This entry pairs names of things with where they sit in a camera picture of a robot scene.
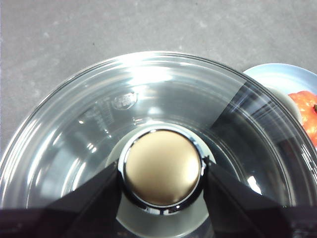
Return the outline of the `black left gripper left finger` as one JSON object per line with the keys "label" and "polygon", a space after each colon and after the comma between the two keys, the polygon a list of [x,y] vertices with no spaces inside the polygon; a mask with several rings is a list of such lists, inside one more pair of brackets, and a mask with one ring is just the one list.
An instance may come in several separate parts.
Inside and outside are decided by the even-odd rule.
{"label": "black left gripper left finger", "polygon": [[0,211],[2,238],[96,238],[113,234],[121,202],[117,164],[111,163],[66,196],[42,208]]}

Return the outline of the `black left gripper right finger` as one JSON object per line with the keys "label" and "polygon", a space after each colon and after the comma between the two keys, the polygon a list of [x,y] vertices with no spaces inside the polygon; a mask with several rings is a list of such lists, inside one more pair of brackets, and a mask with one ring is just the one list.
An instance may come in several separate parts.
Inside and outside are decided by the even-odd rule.
{"label": "black left gripper right finger", "polygon": [[315,238],[315,206],[283,206],[215,163],[204,175],[204,201],[217,238]]}

